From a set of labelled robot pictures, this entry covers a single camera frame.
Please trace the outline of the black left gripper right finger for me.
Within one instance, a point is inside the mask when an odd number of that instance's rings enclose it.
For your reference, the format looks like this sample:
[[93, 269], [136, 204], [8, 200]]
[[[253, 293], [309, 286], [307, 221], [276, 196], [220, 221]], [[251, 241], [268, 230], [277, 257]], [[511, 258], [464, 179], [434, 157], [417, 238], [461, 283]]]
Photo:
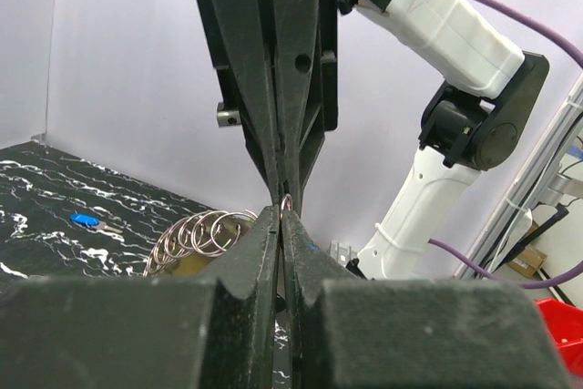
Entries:
[[492, 281], [368, 281], [281, 215], [296, 388], [566, 388], [534, 302]]

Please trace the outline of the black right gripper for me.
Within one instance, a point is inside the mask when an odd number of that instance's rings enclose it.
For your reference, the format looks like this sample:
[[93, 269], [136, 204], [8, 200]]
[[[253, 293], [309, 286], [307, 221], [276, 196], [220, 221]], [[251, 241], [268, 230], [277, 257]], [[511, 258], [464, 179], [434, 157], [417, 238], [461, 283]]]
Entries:
[[302, 211], [300, 170], [338, 126], [338, 9], [342, 0], [197, 0], [228, 112], [271, 202]]

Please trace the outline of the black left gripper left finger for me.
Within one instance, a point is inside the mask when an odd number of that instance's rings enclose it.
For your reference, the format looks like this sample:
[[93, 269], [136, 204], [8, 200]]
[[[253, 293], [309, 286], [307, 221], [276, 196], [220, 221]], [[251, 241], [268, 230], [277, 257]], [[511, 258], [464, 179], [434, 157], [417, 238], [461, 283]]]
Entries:
[[193, 276], [45, 277], [1, 297], [4, 388], [268, 388], [280, 213]]

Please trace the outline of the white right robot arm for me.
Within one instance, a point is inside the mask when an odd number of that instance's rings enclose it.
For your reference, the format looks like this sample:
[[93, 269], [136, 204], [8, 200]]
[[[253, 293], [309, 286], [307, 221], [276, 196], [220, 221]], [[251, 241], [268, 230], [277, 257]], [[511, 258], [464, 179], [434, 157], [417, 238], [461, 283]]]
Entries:
[[338, 123], [340, 15], [358, 11], [436, 69], [412, 167], [358, 253], [368, 279], [404, 279], [445, 214], [514, 152], [549, 72], [466, 0], [197, 0], [225, 115], [275, 204], [301, 202]]

